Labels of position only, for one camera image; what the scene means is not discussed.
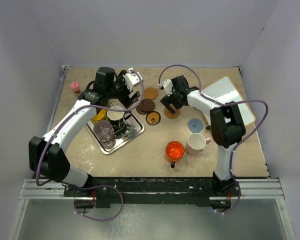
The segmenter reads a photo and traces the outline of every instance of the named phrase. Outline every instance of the coaster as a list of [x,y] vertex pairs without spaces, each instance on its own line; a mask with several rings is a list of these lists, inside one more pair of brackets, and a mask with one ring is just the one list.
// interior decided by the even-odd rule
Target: coaster
[[180,109],[176,109],[173,105],[171,105],[171,108],[175,111],[175,114],[171,114],[168,109],[164,108],[164,115],[169,119],[176,119],[180,116]]
[[193,118],[188,122],[188,128],[194,134],[198,134],[204,129],[204,123],[198,118]]
[[157,125],[161,121],[160,113],[157,111],[151,111],[146,115],[145,120],[149,125]]
[[142,110],[140,109],[139,106],[137,106],[137,107],[135,108],[135,110],[136,110],[139,114],[147,114],[147,112],[146,112],[146,111],[142,111]]
[[154,87],[147,87],[144,90],[143,97],[145,99],[155,100],[158,97],[158,91]]
[[148,113],[155,109],[155,106],[155,102],[151,99],[143,99],[138,107],[141,111]]

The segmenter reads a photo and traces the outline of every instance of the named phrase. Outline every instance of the white mug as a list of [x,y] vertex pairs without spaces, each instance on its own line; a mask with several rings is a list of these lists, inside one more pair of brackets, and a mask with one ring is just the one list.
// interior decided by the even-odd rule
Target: white mug
[[186,141],[185,150],[190,155],[197,155],[211,142],[211,138],[205,138],[200,133],[193,133]]
[[[120,106],[112,106],[110,107],[110,109],[115,109],[115,110],[123,110],[122,107]],[[109,119],[109,122],[111,123],[114,132],[120,130],[124,124],[125,124],[125,120],[127,120],[128,118],[130,118],[131,115],[131,111],[107,111],[106,112],[106,116]]]

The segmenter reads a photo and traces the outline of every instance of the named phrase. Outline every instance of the silver tray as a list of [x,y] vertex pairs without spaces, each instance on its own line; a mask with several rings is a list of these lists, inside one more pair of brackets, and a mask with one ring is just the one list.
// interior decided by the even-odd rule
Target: silver tray
[[[119,101],[114,101],[111,105],[125,108]],[[88,130],[91,137],[93,138],[93,140],[95,141],[95,143],[97,144],[97,146],[100,148],[101,152],[103,152],[104,154],[112,154],[113,152],[130,142],[132,139],[143,133],[143,131],[145,130],[145,125],[133,113],[131,113],[131,117],[128,118],[125,122],[129,125],[129,128],[126,130],[126,132],[120,134],[119,136],[116,136],[114,141],[110,144],[98,140],[97,136],[93,131],[93,122],[89,121],[85,125],[85,127]]]

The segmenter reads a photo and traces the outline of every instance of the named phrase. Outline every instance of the mug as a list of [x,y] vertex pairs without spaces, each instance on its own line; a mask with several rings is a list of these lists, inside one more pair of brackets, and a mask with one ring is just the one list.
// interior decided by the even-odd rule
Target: mug
[[[116,109],[116,110],[123,110],[120,106],[112,106],[110,109]],[[127,120],[132,116],[131,111],[111,111],[108,110],[106,112],[106,116],[109,119],[109,122],[111,123],[114,132],[120,130],[124,125],[124,120]]]
[[197,155],[211,142],[211,138],[205,138],[200,133],[193,133],[186,141],[185,150],[190,155]]
[[171,164],[174,169],[176,163],[179,162],[185,153],[184,146],[178,141],[171,141],[165,147],[165,159]]
[[101,109],[99,113],[91,119],[91,122],[93,124],[96,124],[97,122],[102,120],[107,120],[107,111],[105,109]]

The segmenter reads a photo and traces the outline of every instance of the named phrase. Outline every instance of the paper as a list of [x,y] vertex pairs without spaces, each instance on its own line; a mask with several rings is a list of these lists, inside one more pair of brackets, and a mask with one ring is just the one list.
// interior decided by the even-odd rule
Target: paper
[[[227,76],[208,86],[202,92],[221,103],[228,103],[232,101],[239,102],[243,100],[241,95]],[[256,117],[254,116],[248,105],[244,103],[239,104],[238,106],[244,125],[248,126],[250,124],[253,124],[256,121]],[[203,113],[203,115],[208,124],[211,125],[210,116],[206,115],[205,113]]]

